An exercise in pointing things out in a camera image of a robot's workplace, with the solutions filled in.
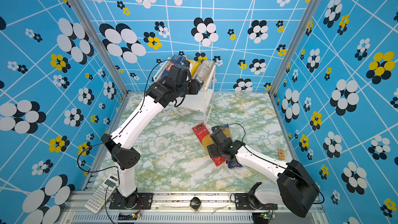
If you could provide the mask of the red spaghetti bag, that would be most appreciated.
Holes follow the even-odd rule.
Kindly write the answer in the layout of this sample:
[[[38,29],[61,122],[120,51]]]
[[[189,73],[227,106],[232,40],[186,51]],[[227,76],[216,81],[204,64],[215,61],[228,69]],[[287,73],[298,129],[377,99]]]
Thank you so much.
[[[219,154],[215,143],[210,137],[210,132],[208,131],[204,123],[194,126],[192,130],[217,167],[226,162],[225,157]]]

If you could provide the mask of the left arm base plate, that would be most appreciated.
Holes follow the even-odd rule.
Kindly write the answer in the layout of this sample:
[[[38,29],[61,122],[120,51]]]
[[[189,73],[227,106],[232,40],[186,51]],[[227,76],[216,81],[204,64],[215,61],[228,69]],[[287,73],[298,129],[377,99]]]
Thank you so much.
[[[109,208],[118,210],[148,210],[151,209],[152,201],[153,193],[139,192],[125,198],[119,192],[114,192],[111,196]]]

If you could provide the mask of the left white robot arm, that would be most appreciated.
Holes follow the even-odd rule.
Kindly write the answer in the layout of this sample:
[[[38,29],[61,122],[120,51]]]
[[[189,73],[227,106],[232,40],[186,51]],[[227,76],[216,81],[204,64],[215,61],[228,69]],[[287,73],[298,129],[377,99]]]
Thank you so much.
[[[133,144],[159,112],[169,103],[176,103],[177,98],[184,99],[188,94],[197,94],[193,91],[189,67],[174,64],[166,77],[146,90],[142,101],[127,120],[112,134],[101,137],[117,168],[117,193],[124,208],[132,209],[138,202],[134,167],[141,155],[133,148]]]

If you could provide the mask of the yellow Pastatime spaghetti bag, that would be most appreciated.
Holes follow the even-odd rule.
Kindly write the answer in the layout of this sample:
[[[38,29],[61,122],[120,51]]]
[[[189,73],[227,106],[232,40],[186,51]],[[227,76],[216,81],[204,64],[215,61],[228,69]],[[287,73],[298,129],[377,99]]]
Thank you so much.
[[[188,59],[187,61],[189,61],[189,63],[190,63],[189,64],[189,70],[190,70],[191,77],[193,78],[195,73],[196,73],[196,71],[197,71],[197,69],[201,65],[201,63],[198,62],[198,61],[195,61],[195,60],[190,60],[190,59]]]

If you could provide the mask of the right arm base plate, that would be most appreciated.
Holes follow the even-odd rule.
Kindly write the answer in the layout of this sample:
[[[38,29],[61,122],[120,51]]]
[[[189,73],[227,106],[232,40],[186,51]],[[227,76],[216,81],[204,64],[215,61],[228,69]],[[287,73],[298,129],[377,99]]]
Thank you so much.
[[[278,210],[277,204],[262,204],[254,196],[249,193],[233,193],[230,200],[235,204],[237,210],[253,210],[253,211],[272,211]]]

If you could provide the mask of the clear white-label spaghetti bag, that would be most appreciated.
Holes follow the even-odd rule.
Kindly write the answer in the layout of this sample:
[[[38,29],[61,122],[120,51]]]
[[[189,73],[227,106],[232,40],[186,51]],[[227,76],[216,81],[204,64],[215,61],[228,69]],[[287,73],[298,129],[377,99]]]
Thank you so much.
[[[200,85],[204,84],[205,79],[214,67],[214,61],[203,61],[197,71],[194,74],[193,79],[195,79]]]

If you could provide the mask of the blue Barilla spaghetti box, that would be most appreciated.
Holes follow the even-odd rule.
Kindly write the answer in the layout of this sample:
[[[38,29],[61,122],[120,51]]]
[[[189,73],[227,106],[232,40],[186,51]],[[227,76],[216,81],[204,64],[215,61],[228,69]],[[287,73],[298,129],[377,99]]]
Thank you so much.
[[[186,60],[186,56],[182,56],[182,55],[173,55],[170,60],[168,61],[168,63],[166,64],[165,69],[162,71],[162,73],[160,74],[159,79],[162,79],[164,77],[167,77],[170,73],[171,67],[173,65],[176,64],[182,64],[183,61]]]

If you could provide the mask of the white two-tier shelf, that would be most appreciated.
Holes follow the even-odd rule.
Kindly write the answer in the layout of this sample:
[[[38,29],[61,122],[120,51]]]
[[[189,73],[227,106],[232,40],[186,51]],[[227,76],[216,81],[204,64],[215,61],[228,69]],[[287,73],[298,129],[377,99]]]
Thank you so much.
[[[216,66],[214,65],[204,84],[199,84],[199,93],[197,95],[186,95],[185,82],[193,79],[189,70],[190,63],[186,58],[182,64],[173,65],[167,77],[159,79],[169,60],[165,60],[162,63],[160,70],[154,77],[157,91],[162,91],[160,102],[168,102],[173,104],[174,107],[201,112],[203,114],[203,122],[207,123],[213,105],[212,97],[215,92]]]

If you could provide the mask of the small wooden block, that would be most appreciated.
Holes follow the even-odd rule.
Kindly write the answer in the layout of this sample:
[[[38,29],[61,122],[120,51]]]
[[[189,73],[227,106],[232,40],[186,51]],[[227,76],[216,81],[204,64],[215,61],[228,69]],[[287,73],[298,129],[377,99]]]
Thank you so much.
[[[278,157],[279,157],[279,160],[285,160],[286,159],[286,154],[285,154],[285,151],[283,149],[278,149]]]

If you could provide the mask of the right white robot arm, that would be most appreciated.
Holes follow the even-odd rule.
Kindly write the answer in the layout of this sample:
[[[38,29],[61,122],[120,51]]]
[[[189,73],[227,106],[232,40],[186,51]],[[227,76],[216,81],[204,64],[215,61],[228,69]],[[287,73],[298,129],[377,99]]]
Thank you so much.
[[[235,195],[236,207],[272,211],[281,204],[296,216],[306,217],[321,192],[304,166],[297,160],[285,162],[273,159],[242,141],[233,141],[225,134],[225,129],[227,127],[212,128],[210,138],[213,144],[207,147],[209,155],[223,156],[227,163],[249,167],[274,182],[273,185],[257,182],[246,194]]]

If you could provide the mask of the small black round knob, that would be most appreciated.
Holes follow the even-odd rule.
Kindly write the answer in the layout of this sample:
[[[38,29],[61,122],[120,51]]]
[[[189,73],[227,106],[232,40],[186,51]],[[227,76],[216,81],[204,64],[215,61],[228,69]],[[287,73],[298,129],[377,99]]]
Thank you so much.
[[[195,212],[199,211],[199,209],[201,208],[201,205],[202,205],[202,201],[198,197],[193,197],[190,200],[190,208]]]

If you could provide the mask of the blue Ankara spaghetti bag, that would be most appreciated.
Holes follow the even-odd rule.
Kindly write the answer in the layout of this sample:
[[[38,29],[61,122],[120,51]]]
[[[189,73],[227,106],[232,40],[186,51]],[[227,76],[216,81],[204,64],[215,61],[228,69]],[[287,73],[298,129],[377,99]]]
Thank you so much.
[[[229,169],[242,168],[243,166],[237,161],[236,158],[236,143],[232,139],[232,133],[228,124],[221,126],[221,131],[224,134],[222,137],[222,149],[224,157],[226,158]]]

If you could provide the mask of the white calculator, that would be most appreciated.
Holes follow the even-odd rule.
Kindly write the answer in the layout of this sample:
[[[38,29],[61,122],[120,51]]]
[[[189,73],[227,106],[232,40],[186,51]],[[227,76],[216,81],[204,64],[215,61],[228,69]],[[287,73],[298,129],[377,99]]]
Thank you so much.
[[[109,175],[85,204],[85,208],[98,214],[118,186],[118,176]]]

